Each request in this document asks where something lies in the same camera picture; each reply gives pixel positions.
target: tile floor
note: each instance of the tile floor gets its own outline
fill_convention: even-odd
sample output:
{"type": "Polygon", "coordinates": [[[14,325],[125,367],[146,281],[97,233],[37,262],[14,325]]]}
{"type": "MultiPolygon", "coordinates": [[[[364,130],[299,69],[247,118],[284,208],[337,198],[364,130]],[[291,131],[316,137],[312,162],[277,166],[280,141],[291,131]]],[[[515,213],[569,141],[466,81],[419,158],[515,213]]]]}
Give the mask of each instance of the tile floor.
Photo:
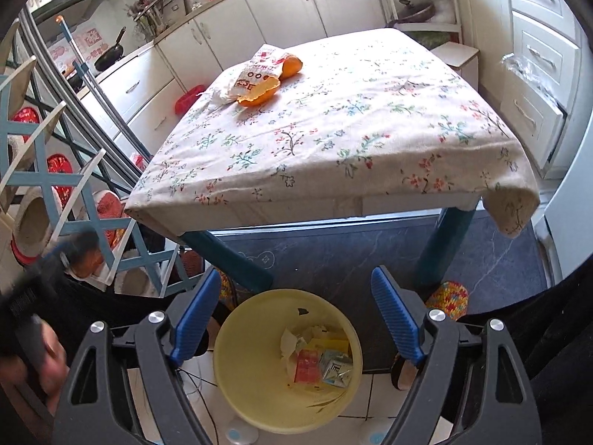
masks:
{"type": "MultiPolygon", "coordinates": [[[[185,370],[197,376],[202,376],[202,396],[212,414],[218,430],[219,445],[229,445],[224,436],[226,425],[235,417],[235,413],[226,402],[216,386],[216,379],[212,369],[212,353],[207,352],[199,358],[186,361],[185,370]]],[[[161,443],[152,413],[144,395],[144,388],[138,370],[130,370],[130,384],[134,402],[142,425],[142,430],[148,440],[161,443]]],[[[198,416],[204,430],[208,433],[212,443],[216,445],[216,434],[212,421],[208,416],[204,401],[195,392],[195,385],[183,374],[184,390],[198,416]]],[[[344,412],[329,424],[312,432],[300,435],[276,435],[260,431],[258,445],[358,445],[358,431],[365,418],[394,419],[404,403],[406,392],[395,390],[391,385],[388,374],[363,375],[361,385],[352,403],[344,412]]],[[[431,444],[447,439],[452,429],[451,423],[440,419],[435,429],[431,444]]]]}

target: floral tablecloth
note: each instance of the floral tablecloth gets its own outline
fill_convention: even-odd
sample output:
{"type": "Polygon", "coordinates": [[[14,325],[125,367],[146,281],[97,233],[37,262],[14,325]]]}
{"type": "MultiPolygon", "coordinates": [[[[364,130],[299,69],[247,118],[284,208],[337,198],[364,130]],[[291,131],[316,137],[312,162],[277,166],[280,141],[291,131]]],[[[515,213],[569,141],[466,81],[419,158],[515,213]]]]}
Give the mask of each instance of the floral tablecloth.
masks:
{"type": "Polygon", "coordinates": [[[504,234],[529,221],[539,194],[519,141],[428,50],[394,29],[290,50],[302,72],[258,108],[220,104],[241,65],[212,84],[138,181],[132,217],[179,236],[481,196],[504,234]]]}

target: yellow bucket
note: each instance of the yellow bucket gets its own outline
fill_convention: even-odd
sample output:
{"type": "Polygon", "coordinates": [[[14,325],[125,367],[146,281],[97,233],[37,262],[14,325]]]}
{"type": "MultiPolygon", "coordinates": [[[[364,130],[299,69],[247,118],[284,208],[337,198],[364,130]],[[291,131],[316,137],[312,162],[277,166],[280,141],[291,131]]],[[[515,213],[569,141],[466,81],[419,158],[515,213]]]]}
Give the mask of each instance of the yellow bucket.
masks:
{"type": "Polygon", "coordinates": [[[303,433],[330,422],[354,398],[362,376],[361,344],[348,318],[326,300],[300,290],[271,290],[248,299],[226,319],[214,347],[214,373],[242,419],[272,433],[303,433]],[[315,325],[346,333],[354,363],[348,388],[324,386],[320,392],[289,385],[282,334],[315,325]]]}

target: teal table leg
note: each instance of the teal table leg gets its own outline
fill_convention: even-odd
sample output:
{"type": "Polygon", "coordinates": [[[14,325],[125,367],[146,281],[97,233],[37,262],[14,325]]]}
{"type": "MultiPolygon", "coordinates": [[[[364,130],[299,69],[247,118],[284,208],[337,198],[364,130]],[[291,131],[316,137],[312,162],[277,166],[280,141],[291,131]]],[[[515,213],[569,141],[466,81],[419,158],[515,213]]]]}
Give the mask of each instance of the teal table leg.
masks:
{"type": "Polygon", "coordinates": [[[262,293],[272,287],[274,278],[268,271],[236,253],[208,231],[191,231],[183,234],[181,239],[206,261],[252,293],[262,293]]]}
{"type": "Polygon", "coordinates": [[[446,208],[441,211],[437,225],[414,271],[413,287],[416,291],[432,292],[441,284],[475,212],[475,209],[460,211],[457,208],[446,208]]]}

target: dark gray mat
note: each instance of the dark gray mat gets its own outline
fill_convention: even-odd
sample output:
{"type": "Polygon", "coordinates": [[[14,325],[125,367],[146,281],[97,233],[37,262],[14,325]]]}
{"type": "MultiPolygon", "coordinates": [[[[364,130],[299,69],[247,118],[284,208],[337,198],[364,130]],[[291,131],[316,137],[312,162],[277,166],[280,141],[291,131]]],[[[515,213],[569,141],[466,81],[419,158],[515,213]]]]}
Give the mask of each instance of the dark gray mat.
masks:
{"type": "MultiPolygon", "coordinates": [[[[269,269],[275,288],[310,291],[334,304],[357,330],[365,370],[387,370],[395,351],[371,295],[371,271],[384,264],[409,287],[435,222],[429,217],[220,238],[269,269]]],[[[446,278],[467,288],[470,313],[508,306],[546,289],[532,227],[510,240],[486,212],[476,213],[446,278]]]]}

